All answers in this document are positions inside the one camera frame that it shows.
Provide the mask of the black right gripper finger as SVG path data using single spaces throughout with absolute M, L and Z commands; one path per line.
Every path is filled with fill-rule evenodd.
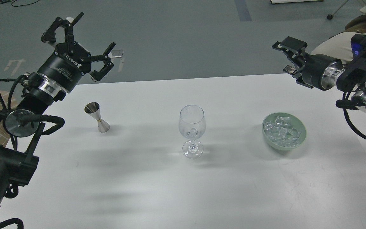
M 308 88 L 314 88 L 313 86 L 304 82 L 304 80 L 302 79 L 302 73 L 296 70 L 295 67 L 287 65 L 286 67 L 283 68 L 283 72 L 290 74 L 296 80 L 297 84 Z
M 307 46 L 306 42 L 288 36 L 282 42 L 275 42 L 272 48 L 282 52 L 296 69 L 302 69 L 306 64 Z

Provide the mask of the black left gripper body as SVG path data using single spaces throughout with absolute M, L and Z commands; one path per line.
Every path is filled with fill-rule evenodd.
M 52 55 L 37 71 L 39 75 L 59 84 L 66 93 L 70 93 L 92 68 L 90 63 L 80 60 L 90 57 L 90 52 L 77 42 L 74 45 L 73 50 L 69 51 L 66 43 L 57 44 Z

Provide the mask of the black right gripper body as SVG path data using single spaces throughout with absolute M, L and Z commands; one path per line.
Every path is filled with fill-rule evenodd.
M 337 77 L 343 68 L 340 59 L 324 54 L 307 54 L 302 80 L 320 90 L 329 90 L 336 85 Z

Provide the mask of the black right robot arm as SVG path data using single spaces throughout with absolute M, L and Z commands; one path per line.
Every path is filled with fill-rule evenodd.
M 366 113 L 366 35 L 353 35 L 350 44 L 353 59 L 348 64 L 324 54 L 306 53 L 307 43 L 293 37 L 277 41 L 272 48 L 292 62 L 283 71 L 292 75 L 297 84 L 319 90 L 336 87 L 342 91 L 342 99 L 336 101 L 336 107 L 343 110 L 352 131 L 366 140 L 366 135 L 352 124 L 348 114 L 348 110 Z

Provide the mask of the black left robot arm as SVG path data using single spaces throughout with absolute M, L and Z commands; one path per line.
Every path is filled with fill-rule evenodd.
M 43 33 L 42 42 L 55 50 L 38 71 L 0 79 L 0 205 L 4 198 L 17 197 L 19 187 L 29 184 L 39 163 L 34 152 L 40 137 L 65 124 L 59 116 L 46 115 L 46 109 L 62 101 L 86 74 L 97 82 L 114 67 L 115 43 L 103 54 L 92 55 L 75 41 L 73 28 L 83 15 L 57 17 Z M 11 218 L 0 222 L 0 229 L 13 224 L 24 228 L 22 220 Z

